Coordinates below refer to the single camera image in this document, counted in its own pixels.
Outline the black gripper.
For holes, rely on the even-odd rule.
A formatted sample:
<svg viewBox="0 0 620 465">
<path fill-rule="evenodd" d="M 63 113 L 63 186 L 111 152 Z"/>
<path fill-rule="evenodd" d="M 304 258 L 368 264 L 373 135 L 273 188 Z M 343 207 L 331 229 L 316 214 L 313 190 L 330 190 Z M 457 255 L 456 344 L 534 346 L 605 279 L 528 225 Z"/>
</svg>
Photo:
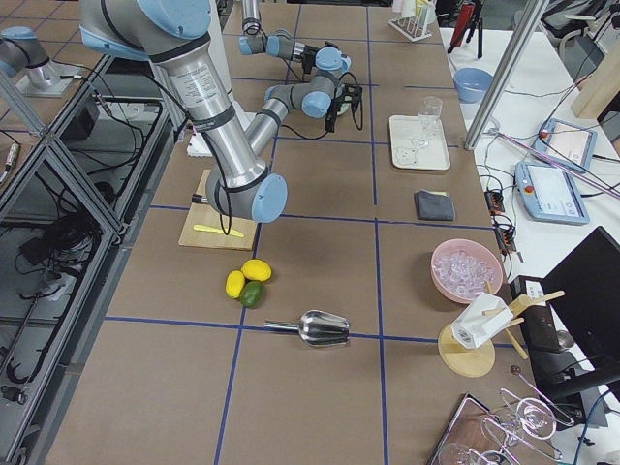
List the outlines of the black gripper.
<svg viewBox="0 0 620 465">
<path fill-rule="evenodd" d="M 325 116 L 325 130 L 333 132 L 336 127 L 338 115 L 348 109 L 355 114 L 361 104 L 362 87 L 359 84 L 344 83 L 337 89 L 336 96 L 332 99 L 329 113 Z"/>
<path fill-rule="evenodd" d="M 300 58 L 304 74 L 310 74 L 314 68 L 322 71 L 339 69 L 339 47 L 330 42 L 321 48 L 305 46 Z"/>
</svg>

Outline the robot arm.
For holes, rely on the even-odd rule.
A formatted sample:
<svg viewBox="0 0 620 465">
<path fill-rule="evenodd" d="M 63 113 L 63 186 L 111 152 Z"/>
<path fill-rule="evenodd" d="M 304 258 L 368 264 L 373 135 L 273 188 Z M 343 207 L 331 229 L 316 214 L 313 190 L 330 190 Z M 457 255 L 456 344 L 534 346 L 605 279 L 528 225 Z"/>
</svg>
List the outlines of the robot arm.
<svg viewBox="0 0 620 465">
<path fill-rule="evenodd" d="M 168 75 L 194 129 L 202 135 L 217 166 L 207 178 L 206 202 L 221 215 L 270 223 L 283 212 L 288 187 L 260 156 L 284 119 L 300 109 L 334 130 L 344 106 L 356 110 L 362 90 L 348 83 L 351 59 L 333 44 L 297 42 L 287 31 L 266 35 L 259 4 L 242 4 L 245 55 L 266 53 L 299 62 L 311 80 L 275 85 L 264 105 L 244 126 L 209 55 L 211 6 L 207 1 L 83 1 L 83 43 L 103 54 L 149 61 Z"/>
<path fill-rule="evenodd" d="M 310 74 L 314 68 L 342 73 L 350 70 L 350 57 L 334 44 L 326 43 L 322 47 L 309 46 L 297 42 L 285 29 L 265 34 L 258 1 L 243 0 L 241 9 L 243 35 L 238 39 L 238 45 L 243 55 L 266 53 L 287 62 L 297 62 L 301 64 L 304 74 Z"/>
</svg>

